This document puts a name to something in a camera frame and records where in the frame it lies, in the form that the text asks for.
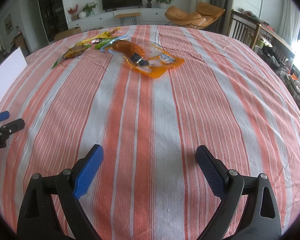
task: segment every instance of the orange plastic bag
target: orange plastic bag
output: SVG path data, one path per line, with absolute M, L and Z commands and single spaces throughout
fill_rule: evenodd
M 171 55 L 158 44 L 151 42 L 135 44 L 131 41 L 120 40 L 119 37 L 105 45 L 101 51 L 105 48 L 112 54 L 123 55 L 130 66 L 152 78 L 158 78 L 167 69 L 178 67 L 185 62 L 184 59 Z

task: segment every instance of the metal screw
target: metal screw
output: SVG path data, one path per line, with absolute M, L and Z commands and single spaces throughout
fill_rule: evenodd
M 63 171 L 62 171 L 62 174 L 63 175 L 69 175 L 71 173 L 71 169 L 64 169 Z
M 260 177 L 261 177 L 262 179 L 268 179 L 268 176 L 267 176 L 266 174 L 264 174 L 264 173 L 261 173 L 261 174 L 260 174 Z
M 236 170 L 229 170 L 229 173 L 232 175 L 232 176 L 237 176 L 238 175 L 238 172 Z
M 35 173 L 32 175 L 32 179 L 38 179 L 40 177 L 39 173 Z

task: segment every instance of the orange lounge chair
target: orange lounge chair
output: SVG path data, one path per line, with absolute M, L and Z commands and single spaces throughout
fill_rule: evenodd
M 221 17 L 224 11 L 224 9 L 219 7 L 199 2 L 196 12 L 187 14 L 178 7 L 171 6 L 164 15 L 175 25 L 186 28 L 203 29 Z

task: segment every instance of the orange and white striped tablecloth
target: orange and white striped tablecloth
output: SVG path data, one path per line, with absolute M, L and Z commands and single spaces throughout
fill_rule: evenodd
M 93 48 L 51 69 L 68 47 L 101 32 L 31 54 L 0 104 L 10 121 L 26 123 L 0 150 L 0 211 L 11 227 L 33 173 L 56 175 L 100 144 L 104 161 L 80 201 L 104 240 L 197 239 L 219 203 L 195 162 L 204 144 L 242 175 L 269 176 L 285 230 L 300 211 L 300 112 L 272 70 L 239 41 L 154 25 L 116 35 L 185 59 L 158 79 Z

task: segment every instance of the red flowers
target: red flowers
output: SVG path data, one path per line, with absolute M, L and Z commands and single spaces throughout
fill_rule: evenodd
M 68 9 L 68 13 L 69 13 L 69 14 L 72 14 L 72 15 L 76 15 L 76 14 L 77 14 L 77 11 L 78 11 L 78 4 L 75 6 L 74 9 L 72 9 L 72 8 L 69 8 L 69 9 Z

